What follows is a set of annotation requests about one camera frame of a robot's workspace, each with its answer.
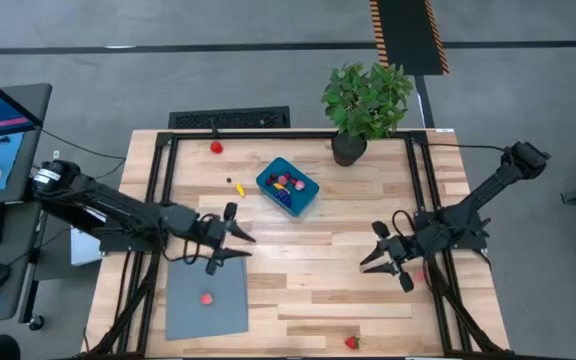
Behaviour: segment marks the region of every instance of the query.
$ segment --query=floor stripe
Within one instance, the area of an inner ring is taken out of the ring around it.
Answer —
[[[215,45],[159,45],[131,47],[45,47],[0,48],[0,55],[67,55],[67,54],[143,54],[227,51],[280,50],[375,50],[377,44],[366,42],[260,43]]]
[[[423,76],[415,75],[415,89],[417,89],[417,95],[419,96],[421,122],[425,128],[434,128],[435,120],[432,118],[430,98],[428,98],[428,89],[426,88],[426,81]]]
[[[576,48],[576,40],[553,41],[445,41],[444,49]]]

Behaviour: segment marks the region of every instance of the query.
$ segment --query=concrete floor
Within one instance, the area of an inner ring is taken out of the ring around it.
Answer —
[[[576,40],[576,1],[432,1],[444,41]],[[370,41],[367,1],[0,0],[0,47]],[[528,140],[552,155],[546,172],[511,187],[483,211],[492,217],[490,258],[506,330],[520,353],[576,358],[576,48],[446,50],[451,74],[426,77],[437,127],[464,144]],[[54,86],[46,128],[83,146],[124,154],[133,129],[164,128],[170,111],[288,105],[293,126],[325,127],[319,94],[331,67],[372,62],[374,51],[0,55],[0,86]],[[402,127],[421,127],[417,102]],[[99,174],[105,161],[43,137],[36,161],[62,158]],[[498,154],[464,150],[471,186]],[[118,185],[120,174],[106,179]],[[44,282],[29,332],[0,322],[23,359],[80,349],[96,281]],[[56,313],[57,304],[68,314]]]

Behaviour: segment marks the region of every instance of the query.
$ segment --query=gray cutting board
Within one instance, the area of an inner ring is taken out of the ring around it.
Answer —
[[[206,263],[168,263],[166,340],[248,331],[246,260],[226,260],[212,276],[206,274]],[[207,292],[213,297],[211,305],[200,301]]]

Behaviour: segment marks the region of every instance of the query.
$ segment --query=red ball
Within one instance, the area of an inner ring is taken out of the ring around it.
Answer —
[[[212,144],[210,144],[210,150],[215,154],[221,154],[221,152],[224,151],[224,147],[221,146],[219,141],[213,141]]]

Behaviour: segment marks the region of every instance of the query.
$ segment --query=wooden table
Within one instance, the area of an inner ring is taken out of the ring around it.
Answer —
[[[130,142],[120,191],[137,199],[145,198],[156,135],[157,131],[135,131]],[[428,130],[428,139],[430,143],[456,143],[452,132]],[[237,220],[258,242],[248,245],[229,237],[226,244],[253,254],[247,259],[249,332],[166,341],[168,264],[162,260],[147,357],[441,354],[433,300],[421,274],[420,259],[406,264],[416,285],[407,294],[397,279],[363,274],[359,267],[375,246],[370,224],[381,220],[392,229],[390,217],[395,210],[413,213],[416,209],[403,141],[371,141],[366,153],[348,168],[334,163],[329,140],[221,142],[224,152],[220,155],[210,152],[207,140],[180,142],[171,197],[202,214],[219,214],[229,201],[239,204]],[[460,201],[469,187],[459,149],[431,147],[431,151],[442,204]],[[165,150],[158,194],[167,156]],[[321,187],[301,218],[287,215],[255,184],[256,176],[277,156],[292,162]],[[427,189],[419,151],[417,157],[422,185]],[[240,182],[246,197],[240,198],[226,178]],[[424,193],[430,204],[428,192]],[[408,225],[405,219],[398,219],[398,226],[407,229]],[[179,254],[182,242],[171,239],[170,243],[170,255]],[[507,347],[488,266],[471,251],[454,251],[454,257],[464,304],[491,339]],[[91,345],[113,323],[123,261],[121,253],[102,261],[87,326]],[[458,348],[454,315],[450,306],[446,307],[453,347]],[[140,315],[138,309],[129,350],[136,346]],[[361,336],[359,352],[344,346],[344,339],[352,335]]]

